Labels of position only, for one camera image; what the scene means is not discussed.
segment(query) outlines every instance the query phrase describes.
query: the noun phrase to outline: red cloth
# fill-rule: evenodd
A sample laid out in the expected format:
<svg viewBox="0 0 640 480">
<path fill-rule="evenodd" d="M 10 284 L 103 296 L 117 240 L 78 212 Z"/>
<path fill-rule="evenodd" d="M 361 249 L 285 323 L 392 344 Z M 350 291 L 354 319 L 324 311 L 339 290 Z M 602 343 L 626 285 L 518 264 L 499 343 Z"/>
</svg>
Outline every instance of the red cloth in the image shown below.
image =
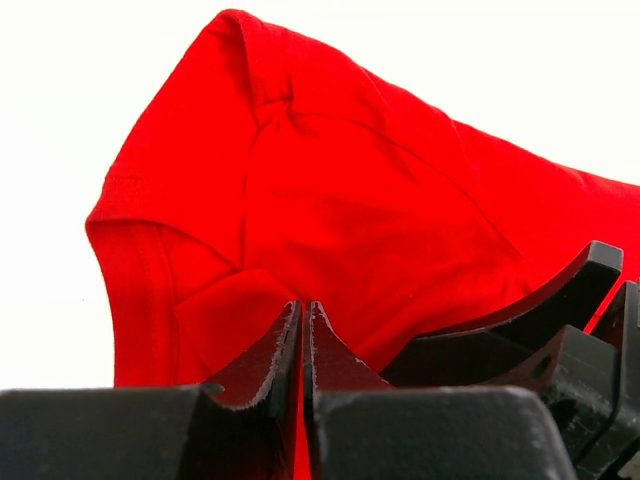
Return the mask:
<svg viewBox="0 0 640 480">
<path fill-rule="evenodd" d="M 636 186 L 551 163 L 334 48 L 222 12 L 136 123 L 87 221 L 115 384 L 201 381 L 292 298 L 321 300 L 379 369 L 418 333 L 520 299 L 591 240 L 623 248 L 621 280 L 635 280 L 638 206 Z"/>
</svg>

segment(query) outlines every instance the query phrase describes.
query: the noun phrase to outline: black plastic part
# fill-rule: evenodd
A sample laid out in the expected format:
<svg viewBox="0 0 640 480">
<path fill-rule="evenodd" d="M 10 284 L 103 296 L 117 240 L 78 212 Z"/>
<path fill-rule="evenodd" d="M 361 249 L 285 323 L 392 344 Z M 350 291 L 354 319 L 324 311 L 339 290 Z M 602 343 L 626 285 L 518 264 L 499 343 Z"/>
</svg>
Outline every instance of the black plastic part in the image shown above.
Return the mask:
<svg viewBox="0 0 640 480">
<path fill-rule="evenodd" d="M 640 469 L 640 315 L 638 286 L 626 282 L 593 334 L 618 351 L 616 406 L 609 427 L 576 466 L 580 478 L 618 478 Z"/>
<path fill-rule="evenodd" d="M 308 309 L 305 423 L 315 480 L 574 479 L 549 412 L 514 387 L 397 390 Z"/>
<path fill-rule="evenodd" d="M 300 316 L 201 385 L 2 393 L 0 478 L 292 478 Z"/>
<path fill-rule="evenodd" d="M 584 329 L 619 278 L 621 264 L 621 250 L 592 242 L 521 301 L 456 328 L 415 338 L 381 376 L 402 387 L 486 382 L 543 348 L 564 325 Z"/>
</svg>

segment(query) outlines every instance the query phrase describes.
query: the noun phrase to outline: white background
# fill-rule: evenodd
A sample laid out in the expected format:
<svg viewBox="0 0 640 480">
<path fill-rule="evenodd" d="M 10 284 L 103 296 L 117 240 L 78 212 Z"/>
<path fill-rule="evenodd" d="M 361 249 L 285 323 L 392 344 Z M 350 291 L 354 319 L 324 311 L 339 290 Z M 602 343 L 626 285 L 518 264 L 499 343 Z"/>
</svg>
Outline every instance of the white background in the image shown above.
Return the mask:
<svg viewBox="0 0 640 480">
<path fill-rule="evenodd" d="M 327 42 L 550 160 L 640 184 L 639 4 L 0 0 L 0 389 L 111 385 L 84 220 L 136 118 L 220 10 Z"/>
</svg>

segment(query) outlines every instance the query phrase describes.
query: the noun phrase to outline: red fabric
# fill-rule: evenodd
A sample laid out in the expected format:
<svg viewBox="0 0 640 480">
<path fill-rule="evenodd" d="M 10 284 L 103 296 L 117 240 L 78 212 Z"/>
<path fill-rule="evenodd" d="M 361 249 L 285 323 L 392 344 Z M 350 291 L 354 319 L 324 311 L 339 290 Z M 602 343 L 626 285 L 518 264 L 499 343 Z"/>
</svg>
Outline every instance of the red fabric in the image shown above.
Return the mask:
<svg viewBox="0 0 640 480">
<path fill-rule="evenodd" d="M 638 206 L 638 187 L 553 164 L 327 45 L 222 12 L 136 123 L 87 221 L 115 383 L 201 381 L 292 298 L 321 300 L 379 369 L 418 333 L 520 299 L 591 240 L 623 248 L 621 280 L 635 280 Z"/>
</svg>

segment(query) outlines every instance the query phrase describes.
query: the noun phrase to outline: curved black piece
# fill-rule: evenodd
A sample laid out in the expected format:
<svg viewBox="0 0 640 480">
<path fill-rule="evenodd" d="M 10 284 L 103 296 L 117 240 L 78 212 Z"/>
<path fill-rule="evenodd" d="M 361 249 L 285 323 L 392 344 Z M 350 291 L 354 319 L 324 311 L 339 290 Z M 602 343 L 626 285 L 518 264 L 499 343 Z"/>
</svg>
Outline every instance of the curved black piece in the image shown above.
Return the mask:
<svg viewBox="0 0 640 480">
<path fill-rule="evenodd" d="M 616 355 L 611 345 L 565 326 L 527 360 L 488 383 L 536 392 L 551 411 L 569 457 L 575 462 L 607 427 L 613 414 Z"/>
<path fill-rule="evenodd" d="M 617 402 L 610 425 L 576 466 L 579 474 L 593 472 L 584 478 L 619 478 L 621 469 L 623 475 L 640 476 L 639 301 L 638 285 L 626 282 L 593 332 L 618 352 Z"/>
<path fill-rule="evenodd" d="M 522 363 L 563 326 L 582 330 L 621 268 L 620 249 L 592 242 L 555 278 L 519 302 L 413 339 L 381 376 L 404 387 L 486 382 Z"/>
<path fill-rule="evenodd" d="M 398 390 L 307 310 L 305 423 L 314 480 L 559 479 L 575 474 L 538 397 L 514 387 Z"/>
<path fill-rule="evenodd" d="M 640 478 L 638 302 L 638 285 L 625 282 L 593 335 L 565 326 L 518 367 L 490 381 L 541 397 L 580 480 Z"/>
<path fill-rule="evenodd" d="M 0 393 L 0 478 L 293 478 L 300 323 L 200 385 Z"/>
</svg>

